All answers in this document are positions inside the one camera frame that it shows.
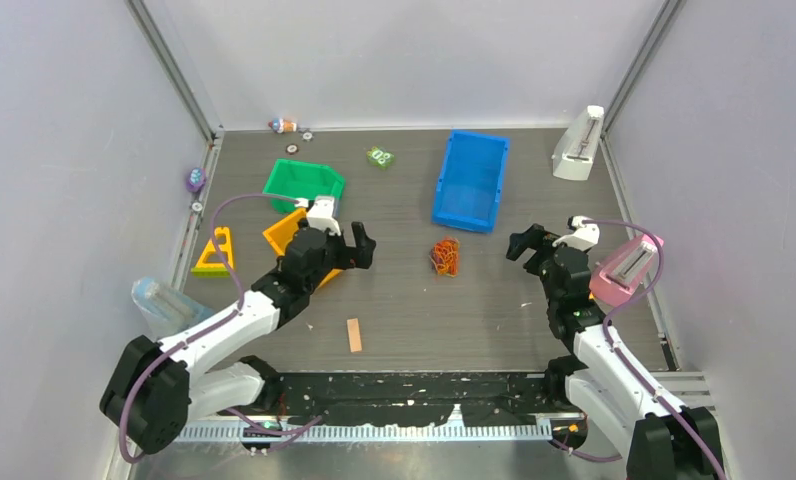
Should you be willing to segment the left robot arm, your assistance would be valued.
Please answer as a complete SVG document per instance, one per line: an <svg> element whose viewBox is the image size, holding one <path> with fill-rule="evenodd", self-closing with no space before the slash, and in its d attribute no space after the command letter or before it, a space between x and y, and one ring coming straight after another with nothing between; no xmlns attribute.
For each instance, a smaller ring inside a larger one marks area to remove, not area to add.
<svg viewBox="0 0 796 480"><path fill-rule="evenodd" d="M371 267L376 241L363 223L351 228L353 245L342 234L299 229L276 266L226 309L176 335L130 341L100 401L101 412L119 428L122 452L135 444L141 454L156 454L188 423L229 408L272 412L283 389L276 369L254 355L216 366L304 311L331 271Z"/></svg>

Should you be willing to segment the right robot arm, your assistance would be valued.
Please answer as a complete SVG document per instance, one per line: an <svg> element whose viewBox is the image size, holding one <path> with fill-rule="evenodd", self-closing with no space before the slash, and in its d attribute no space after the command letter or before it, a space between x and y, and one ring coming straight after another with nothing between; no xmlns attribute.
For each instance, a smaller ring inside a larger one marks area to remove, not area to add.
<svg viewBox="0 0 796 480"><path fill-rule="evenodd" d="M569 220L557 235L538 224L509 237L507 259L531 250L524 270L541 281L552 334L567 348L549 362L545 397L558 410L586 414L626 463L629 479L724 479L719 427L705 407L690 407L635 358L612 314L645 297L649 271L662 273L663 241L637 236L598 265L589 259L601 221ZM611 314L602 305L611 306Z"/></svg>

